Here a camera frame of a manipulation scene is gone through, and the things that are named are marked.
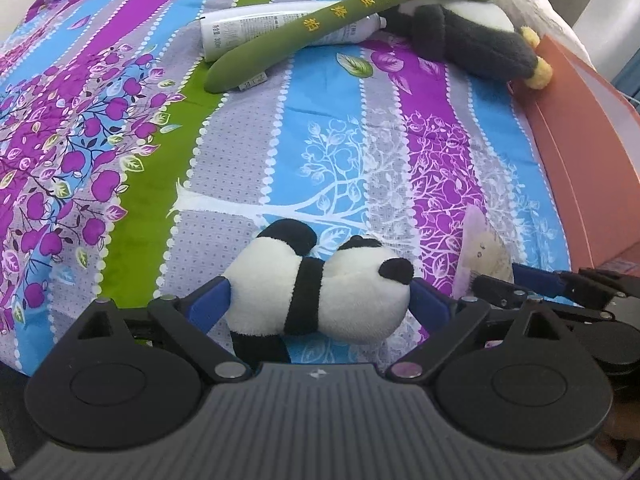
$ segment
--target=stuffed animal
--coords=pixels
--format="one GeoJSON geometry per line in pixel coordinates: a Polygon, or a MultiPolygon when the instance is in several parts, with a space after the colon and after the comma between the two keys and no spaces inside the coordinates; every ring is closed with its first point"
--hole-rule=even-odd
{"type": "Polygon", "coordinates": [[[379,342],[402,323],[414,267],[373,238],[351,237],[326,261],[307,256],[308,225],[277,220],[224,272],[231,284],[226,322],[236,356],[252,368],[290,362],[281,335],[379,342]]]}
{"type": "Polygon", "coordinates": [[[386,30],[411,39],[428,61],[450,61],[467,72],[502,82],[524,79],[544,88],[551,66],[536,55],[540,42],[529,27],[517,33],[504,11],[491,2],[412,0],[380,13],[386,30]]]}

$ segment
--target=white star logo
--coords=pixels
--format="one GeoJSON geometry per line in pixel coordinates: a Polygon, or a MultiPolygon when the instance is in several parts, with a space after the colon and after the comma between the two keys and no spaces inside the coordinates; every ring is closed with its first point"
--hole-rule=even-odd
{"type": "Polygon", "coordinates": [[[314,379],[322,379],[325,375],[327,375],[327,373],[322,370],[322,368],[318,368],[318,370],[314,370],[313,372],[309,373],[310,376],[312,376],[314,379]]]}

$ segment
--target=blue curtain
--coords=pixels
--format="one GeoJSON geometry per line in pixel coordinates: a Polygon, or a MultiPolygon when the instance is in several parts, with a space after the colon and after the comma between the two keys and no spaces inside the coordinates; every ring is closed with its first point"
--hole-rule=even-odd
{"type": "Polygon", "coordinates": [[[631,97],[631,104],[640,112],[640,50],[611,83],[623,94],[631,97]]]}

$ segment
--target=panda head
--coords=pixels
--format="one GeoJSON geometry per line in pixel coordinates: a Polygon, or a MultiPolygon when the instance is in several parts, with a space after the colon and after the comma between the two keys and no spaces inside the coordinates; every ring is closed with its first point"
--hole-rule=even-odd
{"type": "Polygon", "coordinates": [[[414,267],[373,238],[351,237],[322,272],[318,330],[352,344],[381,342],[400,326],[414,267]]]}

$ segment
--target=silver screw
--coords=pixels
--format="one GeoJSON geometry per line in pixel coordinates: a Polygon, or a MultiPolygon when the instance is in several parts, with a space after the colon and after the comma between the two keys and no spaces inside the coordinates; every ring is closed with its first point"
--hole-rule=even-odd
{"type": "Polygon", "coordinates": [[[237,379],[246,373],[246,366],[242,363],[226,361],[216,366],[214,371],[218,377],[223,379],[237,379]]]}
{"type": "Polygon", "coordinates": [[[415,379],[422,375],[422,367],[418,363],[404,361],[394,364],[391,373],[401,379],[415,379]]]}

